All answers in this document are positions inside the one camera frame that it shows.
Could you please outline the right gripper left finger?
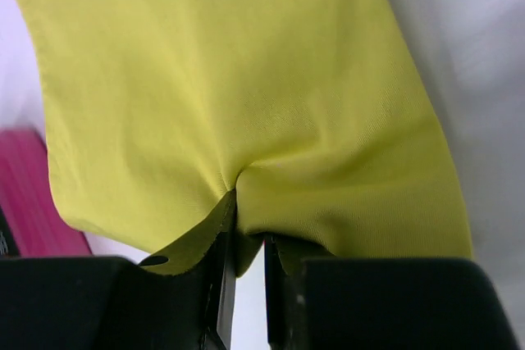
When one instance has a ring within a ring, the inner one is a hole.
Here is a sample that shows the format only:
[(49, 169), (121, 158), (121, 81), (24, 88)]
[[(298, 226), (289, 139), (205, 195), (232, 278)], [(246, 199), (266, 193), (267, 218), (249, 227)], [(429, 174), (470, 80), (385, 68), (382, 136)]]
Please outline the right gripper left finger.
[(189, 269), (189, 235), (135, 264), (122, 257), (4, 258), (4, 349), (228, 349), (235, 303), (235, 193)]

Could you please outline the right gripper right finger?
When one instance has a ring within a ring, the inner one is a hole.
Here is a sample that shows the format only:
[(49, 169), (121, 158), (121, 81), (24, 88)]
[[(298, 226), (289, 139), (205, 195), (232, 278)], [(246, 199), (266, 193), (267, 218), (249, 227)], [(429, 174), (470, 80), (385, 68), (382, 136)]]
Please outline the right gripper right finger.
[(494, 286), (461, 258), (340, 258), (312, 247), (286, 272), (264, 243), (273, 349), (516, 349)]

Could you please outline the pink and teal suitcase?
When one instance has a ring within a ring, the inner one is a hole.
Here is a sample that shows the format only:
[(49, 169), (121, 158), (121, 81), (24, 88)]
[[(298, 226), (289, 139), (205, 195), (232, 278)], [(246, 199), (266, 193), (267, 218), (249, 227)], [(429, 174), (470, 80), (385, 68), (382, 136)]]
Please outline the pink and teal suitcase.
[(54, 206), (37, 132), (1, 131), (1, 257), (85, 257), (91, 250)]

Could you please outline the yellow cloth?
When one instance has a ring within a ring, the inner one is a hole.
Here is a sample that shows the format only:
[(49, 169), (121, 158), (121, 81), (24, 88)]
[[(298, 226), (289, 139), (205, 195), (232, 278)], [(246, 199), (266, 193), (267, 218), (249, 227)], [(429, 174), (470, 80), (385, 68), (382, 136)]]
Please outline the yellow cloth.
[(189, 269), (237, 210), (237, 271), (473, 254), (441, 124), (388, 0), (16, 0), (48, 177), (79, 230)]

